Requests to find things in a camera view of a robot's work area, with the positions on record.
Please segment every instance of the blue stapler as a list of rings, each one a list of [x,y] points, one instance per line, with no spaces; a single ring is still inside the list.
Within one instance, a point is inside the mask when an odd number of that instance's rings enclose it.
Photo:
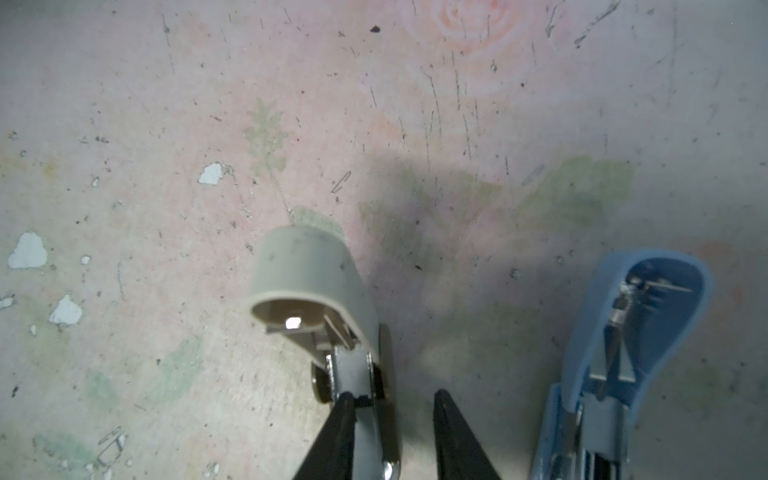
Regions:
[[[531,480],[630,477],[627,444],[650,384],[701,318],[712,276],[668,250],[605,257],[593,276],[560,383],[549,389]]]

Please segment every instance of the stained floor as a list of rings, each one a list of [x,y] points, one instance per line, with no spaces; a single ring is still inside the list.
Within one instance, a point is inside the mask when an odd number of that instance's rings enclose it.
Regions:
[[[3,2],[0,478],[290,478],[327,408],[240,302],[288,223],[347,242],[392,328],[403,478],[436,476],[437,388],[527,478],[588,279],[625,247],[717,282],[641,411],[634,477],[764,475],[766,17]]]

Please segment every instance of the green stain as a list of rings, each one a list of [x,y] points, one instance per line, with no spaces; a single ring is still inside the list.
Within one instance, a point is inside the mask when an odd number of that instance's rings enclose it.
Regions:
[[[203,340],[197,336],[184,340],[161,360],[158,369],[160,378],[144,396],[144,401],[157,406],[180,399],[203,371]]]
[[[45,466],[67,480],[90,478],[85,470],[89,463],[96,466],[96,455],[72,435],[55,433],[51,435],[36,435],[32,439],[37,455]],[[62,468],[60,462],[67,461],[67,468]]]
[[[308,225],[310,227],[325,230],[332,235],[344,240],[344,230],[333,218],[323,215],[306,207],[294,207],[292,212],[293,222],[296,225]]]
[[[439,270],[439,248],[414,222],[404,220],[380,201],[361,202],[357,207],[386,256],[405,265],[419,266],[425,272]]]
[[[256,158],[253,162],[255,175],[274,174],[281,172],[286,167],[286,158],[277,155],[283,148],[283,140],[288,136],[281,127],[283,113],[277,111],[275,104],[264,104],[261,98],[257,99],[257,109],[251,112],[253,125],[244,131],[250,148],[248,153]]]
[[[672,398],[687,411],[709,418],[733,393],[720,371],[709,363],[698,362],[675,369]]]
[[[397,181],[403,189],[414,197],[422,206],[433,204],[434,198],[424,188],[424,179],[419,179],[410,168],[401,168],[397,172]]]
[[[118,403],[118,394],[111,380],[102,372],[88,370],[85,375],[85,392],[88,399],[100,409],[109,410]]]
[[[531,357],[546,342],[537,309],[492,303],[478,312],[458,307],[439,320],[423,348],[422,363],[444,380],[467,372],[502,375],[498,365]]]
[[[48,317],[53,307],[40,303],[26,295],[16,296],[16,305],[22,329],[28,332],[35,325],[36,335],[24,335],[25,350],[29,362],[45,378],[56,376],[69,360],[69,332],[50,323]]]
[[[589,227],[630,194],[635,166],[587,156],[565,161],[518,208],[518,219],[536,227]]]
[[[24,439],[15,425],[0,424],[0,478],[24,478],[22,469],[30,452],[29,439]]]

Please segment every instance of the stapler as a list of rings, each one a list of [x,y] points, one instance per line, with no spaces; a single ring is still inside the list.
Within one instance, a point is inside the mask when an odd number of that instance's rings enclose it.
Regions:
[[[341,239],[313,227],[269,232],[245,306],[269,334],[310,361],[318,402],[332,412],[294,478],[396,480],[392,343]]]
[[[629,433],[650,384],[700,320],[712,276],[667,250],[607,256],[549,390],[531,480],[628,480]]]

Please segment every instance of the white paint fleck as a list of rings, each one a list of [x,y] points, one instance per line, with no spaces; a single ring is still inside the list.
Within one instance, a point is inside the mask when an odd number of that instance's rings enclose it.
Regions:
[[[223,169],[221,164],[216,162],[215,164],[210,164],[203,169],[203,173],[200,174],[200,178],[197,179],[197,182],[205,185],[218,185],[222,176]]]
[[[48,321],[56,325],[74,325],[80,321],[83,316],[83,309],[69,298],[69,294],[58,301],[56,309],[53,311]]]
[[[11,268],[38,268],[48,261],[43,240],[35,232],[24,232],[18,238],[16,248],[8,257]]]
[[[13,295],[7,296],[3,300],[0,300],[0,310],[3,310],[4,308],[8,308],[11,305],[13,305]]]

